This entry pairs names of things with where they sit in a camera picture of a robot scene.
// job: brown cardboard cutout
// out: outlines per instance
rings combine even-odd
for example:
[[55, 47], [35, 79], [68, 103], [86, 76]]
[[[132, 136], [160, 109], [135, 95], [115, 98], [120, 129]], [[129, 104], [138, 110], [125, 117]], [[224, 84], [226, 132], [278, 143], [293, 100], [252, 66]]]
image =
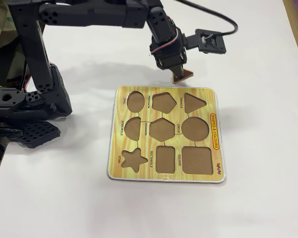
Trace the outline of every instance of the brown cardboard cutout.
[[127, 98], [127, 107], [133, 113], [140, 112], [145, 105], [145, 98], [144, 96], [138, 92], [134, 91], [129, 94]]
[[186, 119], [181, 126], [183, 135], [192, 141], [201, 141], [208, 137], [209, 126], [201, 118], [191, 117]]
[[183, 147], [182, 170], [186, 174], [213, 174], [211, 150], [208, 147]]
[[174, 137], [174, 124], [164, 118], [155, 120], [150, 123], [149, 135], [160, 142], [171, 139]]
[[140, 134], [140, 118], [130, 118], [125, 125], [125, 134], [129, 139], [138, 141]]
[[196, 109], [206, 106], [207, 103], [189, 93], [184, 94], [184, 112], [191, 113]]
[[152, 109], [170, 113], [172, 109], [177, 105], [177, 102], [169, 93], [159, 93], [152, 96]]
[[183, 69], [183, 76], [182, 77], [176, 77], [174, 74], [172, 74], [172, 83], [176, 84], [179, 83], [189, 77], [193, 76], [193, 72]]
[[131, 167], [135, 173], [139, 172], [139, 166], [141, 164], [145, 164], [148, 162], [145, 157], [141, 156], [141, 150], [139, 148], [134, 149], [133, 152], [123, 150], [121, 154], [125, 158], [125, 160], [121, 164], [121, 167]]
[[155, 170], [159, 174], [173, 174], [175, 170], [175, 149], [172, 146], [157, 146]]

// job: oval cutout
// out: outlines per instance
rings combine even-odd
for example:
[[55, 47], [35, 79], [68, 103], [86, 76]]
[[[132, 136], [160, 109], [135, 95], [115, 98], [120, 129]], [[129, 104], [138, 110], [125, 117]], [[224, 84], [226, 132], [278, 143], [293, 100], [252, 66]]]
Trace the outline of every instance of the oval cutout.
[[134, 91], [127, 98], [127, 107], [133, 113], [140, 112], [145, 105], [145, 98], [142, 93]]

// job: cloth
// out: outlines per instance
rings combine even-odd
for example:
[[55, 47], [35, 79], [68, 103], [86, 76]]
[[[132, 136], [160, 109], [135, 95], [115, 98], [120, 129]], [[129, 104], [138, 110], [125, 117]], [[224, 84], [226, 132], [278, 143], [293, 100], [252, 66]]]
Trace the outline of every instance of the cloth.
[[11, 43], [17, 37], [8, 6], [0, 0], [0, 48]]

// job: hexagon cutout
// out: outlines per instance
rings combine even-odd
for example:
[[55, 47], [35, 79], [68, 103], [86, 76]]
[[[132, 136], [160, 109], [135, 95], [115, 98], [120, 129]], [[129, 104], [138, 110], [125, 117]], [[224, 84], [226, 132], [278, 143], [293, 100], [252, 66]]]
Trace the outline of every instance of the hexagon cutout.
[[150, 123], [149, 135], [160, 142], [171, 139], [174, 137], [174, 124], [167, 119], [159, 118]]

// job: yellow wooden board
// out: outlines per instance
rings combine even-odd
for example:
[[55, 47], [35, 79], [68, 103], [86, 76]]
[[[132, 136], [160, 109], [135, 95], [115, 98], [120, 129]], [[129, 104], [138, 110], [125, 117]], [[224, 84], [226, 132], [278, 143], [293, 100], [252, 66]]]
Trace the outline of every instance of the yellow wooden board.
[[[131, 112], [127, 107], [130, 93], [138, 91], [145, 98], [145, 105], [139, 113]], [[152, 97], [156, 94], [168, 92], [176, 101], [173, 110], [164, 114], [152, 108]], [[186, 114], [184, 94], [189, 93], [204, 100], [207, 105], [189, 114]], [[209, 88], [180, 88], [180, 87], [146, 87], [146, 86], [121, 86], [117, 89], [111, 144], [108, 159], [108, 175], [119, 180], [143, 181], [168, 181], [168, 182], [222, 182], [225, 178], [224, 160], [221, 145], [220, 121], [216, 108], [216, 96]], [[126, 136], [124, 127], [126, 122], [134, 117], [141, 118], [140, 136], [138, 141], [133, 141]], [[199, 117], [207, 122], [209, 134], [203, 141], [188, 140], [183, 134], [181, 125], [188, 117]], [[164, 118], [175, 125], [175, 135], [164, 142], [160, 142], [149, 135], [150, 123]], [[175, 172], [173, 174], [160, 174], [155, 169], [155, 155], [157, 146], [172, 146], [175, 148]], [[185, 146], [208, 147], [212, 154], [212, 174], [196, 175], [186, 174], [182, 170], [182, 148]], [[132, 152], [141, 149], [141, 156], [148, 162], [139, 166], [135, 173], [130, 167], [122, 168], [124, 161], [122, 151]]]

